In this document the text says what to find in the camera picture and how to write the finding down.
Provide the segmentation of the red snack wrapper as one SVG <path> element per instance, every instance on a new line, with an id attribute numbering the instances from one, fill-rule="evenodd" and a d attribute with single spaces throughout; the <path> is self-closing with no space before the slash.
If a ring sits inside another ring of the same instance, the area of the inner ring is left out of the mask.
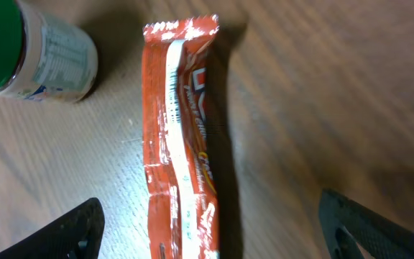
<path id="1" fill-rule="evenodd" d="M 143 164 L 153 258 L 217 258 L 219 213 L 207 153 L 206 68 L 216 15 L 143 29 Z"/>

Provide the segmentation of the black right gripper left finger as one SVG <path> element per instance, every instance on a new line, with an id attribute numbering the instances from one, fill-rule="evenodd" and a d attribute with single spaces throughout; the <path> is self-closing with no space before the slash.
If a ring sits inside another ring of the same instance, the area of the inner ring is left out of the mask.
<path id="1" fill-rule="evenodd" d="M 104 233 L 101 202 L 93 197 L 0 252 L 0 259 L 97 259 Z"/>

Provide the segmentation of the green lid jar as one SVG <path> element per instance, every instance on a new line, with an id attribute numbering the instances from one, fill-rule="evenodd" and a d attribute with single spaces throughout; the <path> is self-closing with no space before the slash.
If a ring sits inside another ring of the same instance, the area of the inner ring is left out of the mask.
<path id="1" fill-rule="evenodd" d="M 0 0 L 0 96 L 81 100 L 98 72 L 98 53 L 82 29 L 23 1 Z"/>

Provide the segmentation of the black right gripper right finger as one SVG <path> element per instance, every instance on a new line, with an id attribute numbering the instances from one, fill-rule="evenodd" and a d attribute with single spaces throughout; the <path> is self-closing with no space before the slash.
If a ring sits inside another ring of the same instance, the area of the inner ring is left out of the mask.
<path id="1" fill-rule="evenodd" d="M 324 189 L 318 217 L 332 258 L 414 258 L 414 233 L 358 204 Z"/>

